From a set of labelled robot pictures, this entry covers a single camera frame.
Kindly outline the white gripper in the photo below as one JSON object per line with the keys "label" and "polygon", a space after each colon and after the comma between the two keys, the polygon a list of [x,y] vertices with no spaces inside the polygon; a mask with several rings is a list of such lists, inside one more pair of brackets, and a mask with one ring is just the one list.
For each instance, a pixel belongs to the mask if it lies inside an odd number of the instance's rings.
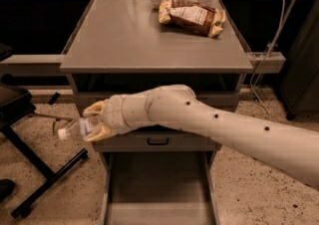
{"label": "white gripper", "polygon": [[104,123],[95,127],[84,126],[83,140],[87,142],[99,141],[124,134],[140,127],[150,125],[146,112],[146,93],[132,95],[114,95],[109,99],[98,101],[85,108],[83,117],[103,114]]}

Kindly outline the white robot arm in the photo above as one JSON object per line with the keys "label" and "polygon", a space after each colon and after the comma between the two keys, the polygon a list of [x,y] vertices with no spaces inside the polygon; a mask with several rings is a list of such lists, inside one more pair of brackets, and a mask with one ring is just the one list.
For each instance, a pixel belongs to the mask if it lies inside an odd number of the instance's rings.
{"label": "white robot arm", "polygon": [[103,118],[100,138],[152,125],[195,133],[319,188],[319,132],[226,112],[200,102],[185,85],[114,95],[83,111]]}

